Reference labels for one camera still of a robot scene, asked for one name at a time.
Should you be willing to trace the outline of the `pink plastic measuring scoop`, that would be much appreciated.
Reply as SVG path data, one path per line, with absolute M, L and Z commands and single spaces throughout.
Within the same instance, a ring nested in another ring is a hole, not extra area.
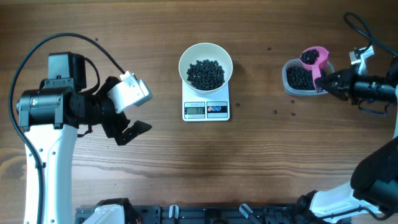
M 326 48 L 313 46 L 304 50 L 299 57 L 303 67 L 312 72 L 313 86 L 318 93 L 323 89 L 315 83 L 315 80 L 322 76 L 321 70 L 326 67 L 328 56 L 329 51 Z

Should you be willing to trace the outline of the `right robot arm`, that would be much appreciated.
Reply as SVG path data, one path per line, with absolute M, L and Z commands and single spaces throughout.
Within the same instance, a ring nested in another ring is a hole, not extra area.
M 330 94 L 302 98 L 298 107 L 303 129 L 291 146 L 297 188 L 316 191 L 310 207 L 327 217 L 356 205 L 372 208 L 354 198 L 349 182 L 360 161 L 392 139 L 395 116 L 367 115 Z

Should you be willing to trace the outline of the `black beans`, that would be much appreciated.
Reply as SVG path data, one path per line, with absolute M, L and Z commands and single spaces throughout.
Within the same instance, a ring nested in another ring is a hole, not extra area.
M 226 82 L 223 67 L 217 60 L 196 61 L 187 70 L 187 80 L 198 90 L 215 90 Z M 288 84 L 293 89 L 315 90 L 312 72 L 300 67 L 290 67 L 286 71 Z

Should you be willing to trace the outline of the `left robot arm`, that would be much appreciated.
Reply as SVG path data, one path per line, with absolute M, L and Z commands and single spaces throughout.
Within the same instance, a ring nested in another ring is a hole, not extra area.
M 19 127 L 36 150 L 27 151 L 26 223 L 38 215 L 41 223 L 72 223 L 72 158 L 81 125 L 100 124 L 107 138 L 124 146 L 151 129 L 131 123 L 124 110 L 152 98 L 149 87 L 131 72 L 108 77 L 86 87 L 89 59 L 71 52 L 49 55 L 48 72 L 40 88 L 26 90 L 17 102 Z

